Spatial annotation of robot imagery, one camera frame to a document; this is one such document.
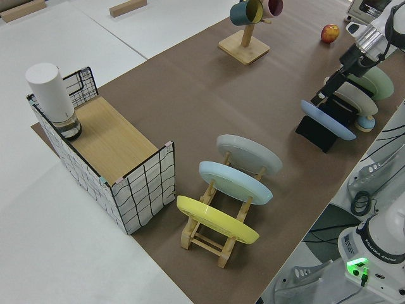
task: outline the light blue plate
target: light blue plate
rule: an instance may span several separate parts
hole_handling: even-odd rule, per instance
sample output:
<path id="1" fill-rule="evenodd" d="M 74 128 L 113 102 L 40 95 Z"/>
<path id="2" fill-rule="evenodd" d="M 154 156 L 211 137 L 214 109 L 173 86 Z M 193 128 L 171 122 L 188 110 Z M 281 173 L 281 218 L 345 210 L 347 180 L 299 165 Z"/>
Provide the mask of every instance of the light blue plate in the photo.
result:
<path id="1" fill-rule="evenodd" d="M 239 201 L 248 201 L 252 197 L 252 204 L 264 205 L 272 199 L 271 191 L 258 180 L 235 168 L 202 161 L 200 175 L 208 184 L 214 181 L 214 188 Z"/>
<path id="2" fill-rule="evenodd" d="M 325 112 L 319 110 L 312 103 L 305 100 L 301 100 L 301 108 L 305 114 L 311 117 L 313 120 L 319 122 L 322 126 L 327 128 L 330 132 L 334 133 L 336 136 L 344 139 L 345 141 L 352 141 L 356 138 L 356 135 L 340 122 L 334 120 L 332 117 L 327 115 Z"/>

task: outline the wooden base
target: wooden base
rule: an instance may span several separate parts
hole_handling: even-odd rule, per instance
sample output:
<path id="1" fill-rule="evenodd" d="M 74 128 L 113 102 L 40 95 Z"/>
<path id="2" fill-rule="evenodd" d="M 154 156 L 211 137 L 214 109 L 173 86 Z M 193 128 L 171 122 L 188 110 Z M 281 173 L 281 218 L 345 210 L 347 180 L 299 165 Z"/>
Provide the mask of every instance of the wooden base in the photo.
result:
<path id="1" fill-rule="evenodd" d="M 270 47 L 255 37 L 251 37 L 248 46 L 242 46 L 241 42 L 243 36 L 244 31 L 240 30 L 222 40 L 218 44 L 218 47 L 235 59 L 239 60 L 244 65 L 250 65 L 252 62 L 269 52 Z"/>
<path id="2" fill-rule="evenodd" d="M 82 134 L 72 146 L 110 185 L 158 150 L 101 96 L 75 113 Z"/>
<path id="3" fill-rule="evenodd" d="M 15 8 L 11 8 L 7 11 L 2 11 L 0 13 L 0 17 L 4 20 L 4 22 L 10 22 L 23 16 L 27 16 L 35 11 L 39 11 L 42 8 L 46 8 L 45 0 L 33 0 Z"/>

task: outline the wooden mug holder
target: wooden mug holder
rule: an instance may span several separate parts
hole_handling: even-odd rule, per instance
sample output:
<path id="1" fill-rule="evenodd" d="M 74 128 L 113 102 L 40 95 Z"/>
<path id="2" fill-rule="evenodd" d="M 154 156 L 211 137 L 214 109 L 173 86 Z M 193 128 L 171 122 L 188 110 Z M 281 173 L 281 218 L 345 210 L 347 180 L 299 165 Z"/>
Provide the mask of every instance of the wooden mug holder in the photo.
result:
<path id="1" fill-rule="evenodd" d="M 225 160 L 223 162 L 224 165 L 229 166 L 229 156 L 230 153 L 227 152 L 225 155 Z M 262 168 L 261 171 L 257 174 L 256 180 L 260 181 L 263 174 L 265 174 L 266 168 Z M 205 193 L 200 197 L 200 202 L 206 205 L 210 205 L 216 193 L 216 189 L 214 188 L 214 182 L 210 182 L 207 190 Z M 250 205 L 252 202 L 252 197 L 246 202 L 243 202 L 236 219 L 240 222 L 244 222 L 247 212 L 249 211 Z M 215 255 L 218 255 L 218 262 L 217 265 L 221 268 L 224 268 L 230 258 L 232 250 L 235 246 L 236 239 L 234 237 L 228 237 L 225 241 L 224 245 L 218 244 L 217 242 L 213 241 L 212 239 L 198 233 L 200 222 L 194 220 L 192 217 L 189 217 L 186 226 L 182 231 L 181 236 L 181 246 L 185 249 L 189 249 L 191 243 L 194 243 Z"/>
<path id="2" fill-rule="evenodd" d="M 269 20 L 262 20 L 262 22 L 271 23 Z M 268 45 L 252 36 L 253 30 L 254 24 L 248 24 L 245 30 L 240 30 L 220 41 L 218 47 L 244 65 L 250 65 L 270 50 Z"/>

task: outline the wire mesh basket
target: wire mesh basket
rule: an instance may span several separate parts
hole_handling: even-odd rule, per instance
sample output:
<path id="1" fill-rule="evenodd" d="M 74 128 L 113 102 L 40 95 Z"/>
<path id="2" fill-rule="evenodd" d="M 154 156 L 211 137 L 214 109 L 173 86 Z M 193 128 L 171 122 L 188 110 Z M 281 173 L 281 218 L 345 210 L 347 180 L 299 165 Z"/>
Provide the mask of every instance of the wire mesh basket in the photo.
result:
<path id="1" fill-rule="evenodd" d="M 63 81 L 74 107 L 98 95 L 89 67 L 66 76 Z M 109 185 L 47 119 L 35 96 L 30 94 L 27 99 L 63 165 L 125 233 L 131 234 L 146 225 L 175 199 L 174 142 L 168 142 Z"/>

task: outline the plate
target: plate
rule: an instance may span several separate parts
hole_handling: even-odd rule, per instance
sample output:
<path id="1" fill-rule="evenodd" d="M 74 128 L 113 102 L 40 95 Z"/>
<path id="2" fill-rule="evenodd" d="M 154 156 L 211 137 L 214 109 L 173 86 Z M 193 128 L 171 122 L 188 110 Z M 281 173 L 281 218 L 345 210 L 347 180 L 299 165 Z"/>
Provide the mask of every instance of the plate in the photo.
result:
<path id="1" fill-rule="evenodd" d="M 215 189 L 239 201 L 246 202 L 252 197 L 252 204 L 264 205 L 273 197 L 271 191 L 260 181 L 221 163 L 202 161 L 200 175 L 208 184 L 214 181 Z"/>
<path id="2" fill-rule="evenodd" d="M 283 163 L 279 157 L 261 144 L 236 135 L 220 135 L 216 139 L 218 151 L 225 156 L 230 152 L 230 163 L 242 170 L 258 174 L 265 167 L 266 174 L 276 174 Z"/>
<path id="3" fill-rule="evenodd" d="M 344 82 L 340 88 L 338 88 L 334 95 L 345 101 L 349 105 L 352 105 L 357 109 L 359 116 L 373 116 L 378 112 L 377 105 L 374 101 L 361 89 L 354 85 Z"/>
<path id="4" fill-rule="evenodd" d="M 385 99 L 394 93 L 394 84 L 390 77 L 377 66 L 369 69 L 360 78 L 350 75 L 349 79 L 372 92 L 372 100 Z"/>
<path id="5" fill-rule="evenodd" d="M 259 234 L 248 225 L 195 199 L 179 195 L 177 208 L 202 225 L 241 243 L 252 244 L 259 238 Z"/>
<path id="6" fill-rule="evenodd" d="M 319 122 L 322 126 L 327 128 L 330 132 L 334 133 L 336 136 L 344 139 L 345 141 L 351 141 L 356 138 L 356 135 L 340 122 L 334 120 L 332 117 L 327 115 L 325 112 L 319 110 L 313 104 L 301 100 L 301 108 L 305 114 L 311 117 L 313 120 Z"/>

